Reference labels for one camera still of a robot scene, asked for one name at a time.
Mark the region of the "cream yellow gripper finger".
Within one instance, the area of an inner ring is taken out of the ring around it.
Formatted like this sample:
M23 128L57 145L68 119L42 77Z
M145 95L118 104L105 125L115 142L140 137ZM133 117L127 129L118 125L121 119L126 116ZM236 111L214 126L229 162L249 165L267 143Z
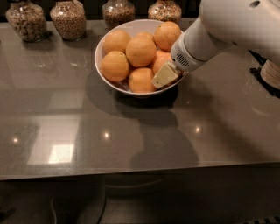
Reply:
M151 83L155 88L164 88L171 85L182 75L182 71L178 69L172 62L164 63L158 72L154 75Z

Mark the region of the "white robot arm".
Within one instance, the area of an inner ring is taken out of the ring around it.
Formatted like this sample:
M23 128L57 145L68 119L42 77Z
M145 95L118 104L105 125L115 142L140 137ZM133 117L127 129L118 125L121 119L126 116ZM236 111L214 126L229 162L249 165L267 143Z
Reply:
M162 88L234 46L265 58L261 77L278 88L280 0L201 0L198 18L172 45L171 60L152 83Z

